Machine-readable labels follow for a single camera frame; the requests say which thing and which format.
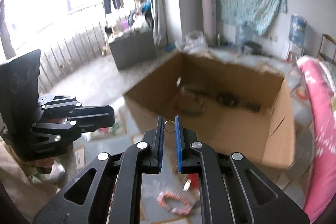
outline clutter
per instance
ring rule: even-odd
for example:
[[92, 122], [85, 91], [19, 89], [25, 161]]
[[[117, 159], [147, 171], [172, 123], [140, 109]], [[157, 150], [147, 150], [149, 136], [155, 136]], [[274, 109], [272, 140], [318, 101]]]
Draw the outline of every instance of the clutter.
[[[181, 202], [185, 207], [182, 208], [171, 208], [165, 199], [174, 199], [179, 202]], [[156, 201], [158, 202], [159, 206], [162, 207], [163, 209], [170, 211], [172, 214], [177, 214], [177, 215], [188, 215], [192, 209], [190, 202], [184, 198], [182, 195], [170, 192], [170, 191], [165, 191], [161, 192], [159, 196], [157, 197]]]
[[184, 41], [176, 41], [176, 48], [180, 52], [200, 52], [208, 48], [205, 36], [201, 31], [192, 31], [185, 36]]
[[194, 85], [182, 86], [174, 98], [174, 109], [179, 114], [197, 116], [205, 111], [204, 100], [199, 95], [207, 95], [202, 87]]

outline floor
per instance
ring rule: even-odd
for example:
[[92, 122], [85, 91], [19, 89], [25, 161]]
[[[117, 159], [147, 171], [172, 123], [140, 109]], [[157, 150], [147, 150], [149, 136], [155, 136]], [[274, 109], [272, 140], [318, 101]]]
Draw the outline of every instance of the floor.
[[122, 71], [118, 71], [113, 56], [110, 54], [76, 70], [49, 93], [74, 95], [84, 106], [108, 105], [119, 99], [174, 54], [176, 53], [158, 50], [157, 59]]

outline cardboard box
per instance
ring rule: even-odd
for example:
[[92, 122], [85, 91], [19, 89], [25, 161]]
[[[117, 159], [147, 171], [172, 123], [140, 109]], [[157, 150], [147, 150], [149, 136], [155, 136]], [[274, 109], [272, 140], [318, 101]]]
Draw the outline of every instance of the cardboard box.
[[[185, 85], [201, 86], [202, 115], [182, 115], [183, 127], [220, 153], [241, 152], [258, 165], [288, 169], [294, 162], [295, 131], [290, 90], [283, 77], [218, 60], [178, 54], [158, 67], [125, 95], [141, 130], [153, 127], [153, 113], [174, 120], [173, 102]], [[219, 92], [232, 92], [245, 102], [259, 102], [261, 110], [225, 107]]]

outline key ring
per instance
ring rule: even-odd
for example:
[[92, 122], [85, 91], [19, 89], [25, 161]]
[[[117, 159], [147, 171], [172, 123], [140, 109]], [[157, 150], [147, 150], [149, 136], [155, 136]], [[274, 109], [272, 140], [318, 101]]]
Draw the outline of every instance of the key ring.
[[[171, 123], [174, 124], [174, 130], [173, 130], [173, 131], [168, 131], [168, 130], [166, 129], [166, 124], [167, 124], [168, 122], [171, 122]], [[171, 121], [171, 120], [166, 121], [166, 122], [165, 122], [165, 125], [164, 125], [164, 128], [165, 128], [165, 131], [167, 131], [168, 133], [173, 133], [173, 132], [175, 132], [175, 122], [174, 122], [174, 121]]]

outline pink floral fabric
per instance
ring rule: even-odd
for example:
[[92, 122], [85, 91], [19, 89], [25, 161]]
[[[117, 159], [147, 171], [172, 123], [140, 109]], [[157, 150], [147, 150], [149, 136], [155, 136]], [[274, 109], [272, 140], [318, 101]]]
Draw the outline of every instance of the pink floral fabric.
[[334, 96], [315, 59], [303, 58], [298, 67], [306, 80], [315, 124], [315, 158], [304, 211], [314, 222], [336, 193], [336, 130], [331, 107]]

